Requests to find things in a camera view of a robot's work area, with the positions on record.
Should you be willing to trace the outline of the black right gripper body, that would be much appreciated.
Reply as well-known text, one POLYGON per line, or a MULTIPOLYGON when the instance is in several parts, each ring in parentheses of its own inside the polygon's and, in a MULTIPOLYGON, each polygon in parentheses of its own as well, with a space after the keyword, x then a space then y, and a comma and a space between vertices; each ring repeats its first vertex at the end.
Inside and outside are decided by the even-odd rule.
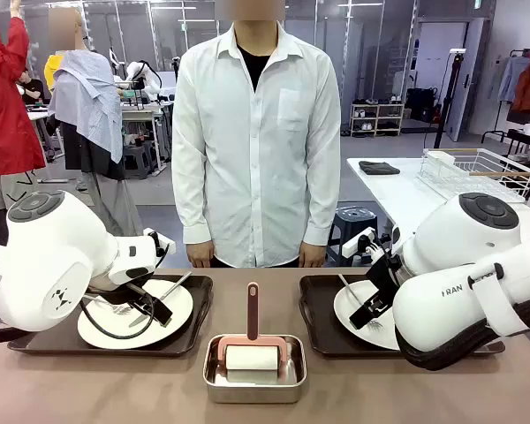
POLYGON ((390 306, 398 291, 397 272, 401 260, 397 256, 384 255, 375 261, 367 272, 367 279, 377 289, 369 300, 373 306, 390 306))

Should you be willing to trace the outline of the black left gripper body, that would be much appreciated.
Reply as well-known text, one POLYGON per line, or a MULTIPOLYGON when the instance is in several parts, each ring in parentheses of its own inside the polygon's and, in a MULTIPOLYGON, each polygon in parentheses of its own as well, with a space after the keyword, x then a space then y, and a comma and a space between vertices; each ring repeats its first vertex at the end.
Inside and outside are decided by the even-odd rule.
POLYGON ((143 288, 143 286, 151 276, 151 274, 148 274, 146 276, 135 278, 128 283, 119 285, 115 290, 112 291, 88 287, 87 294, 91 296, 101 296, 112 305, 130 303, 140 306, 148 306, 150 303, 150 295, 147 295, 147 291, 143 288))

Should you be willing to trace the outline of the person's right hand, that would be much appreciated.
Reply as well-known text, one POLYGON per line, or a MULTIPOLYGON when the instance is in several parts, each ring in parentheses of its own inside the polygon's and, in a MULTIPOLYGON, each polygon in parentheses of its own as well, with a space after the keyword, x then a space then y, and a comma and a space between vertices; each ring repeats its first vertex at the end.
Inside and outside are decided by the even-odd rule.
POLYGON ((198 244, 187 244, 186 254, 194 268, 210 268, 214 258, 214 244, 211 240, 198 244))

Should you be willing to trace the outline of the person's left hand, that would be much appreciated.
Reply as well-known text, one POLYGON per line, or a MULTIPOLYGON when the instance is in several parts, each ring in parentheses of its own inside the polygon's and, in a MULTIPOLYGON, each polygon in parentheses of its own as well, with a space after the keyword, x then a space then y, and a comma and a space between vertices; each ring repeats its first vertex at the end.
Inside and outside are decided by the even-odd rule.
POLYGON ((326 246, 311 245, 306 242, 300 244, 299 267, 321 268, 326 260, 326 246))

